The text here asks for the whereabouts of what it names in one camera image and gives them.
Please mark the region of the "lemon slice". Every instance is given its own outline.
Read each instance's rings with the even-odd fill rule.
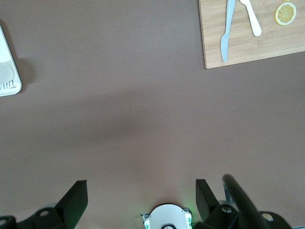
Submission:
[[[295,5],[291,2],[285,2],[280,5],[275,12],[275,21],[279,25],[288,25],[292,23],[296,16]]]

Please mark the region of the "light blue knife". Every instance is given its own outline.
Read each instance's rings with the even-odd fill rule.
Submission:
[[[228,59],[228,43],[229,43],[229,35],[230,35],[231,22],[234,12],[234,6],[235,6],[235,0],[227,0],[225,30],[223,36],[220,39],[221,57],[223,58],[224,62],[227,61]]]

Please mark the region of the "cutting board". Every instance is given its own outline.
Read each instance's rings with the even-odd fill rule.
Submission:
[[[305,0],[290,0],[295,20],[286,26],[275,21],[283,0],[251,0],[262,34],[254,37],[246,7],[236,0],[231,24],[228,60],[223,62],[220,38],[224,33],[226,0],[199,0],[204,64],[215,68],[305,51]]]

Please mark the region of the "fork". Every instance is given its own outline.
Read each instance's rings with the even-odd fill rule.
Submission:
[[[262,34],[262,28],[259,25],[259,22],[258,22],[258,20],[256,18],[256,15],[255,15],[255,13],[253,11],[253,8],[251,6],[250,0],[240,0],[240,2],[243,5],[245,5],[246,8],[247,8],[253,35],[255,37],[258,37],[259,35]]]

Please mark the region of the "gray surface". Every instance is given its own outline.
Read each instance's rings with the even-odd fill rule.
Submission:
[[[0,1],[23,90],[0,98],[0,214],[22,220],[88,180],[78,229],[224,199],[304,225],[304,53],[207,70],[197,0]]]

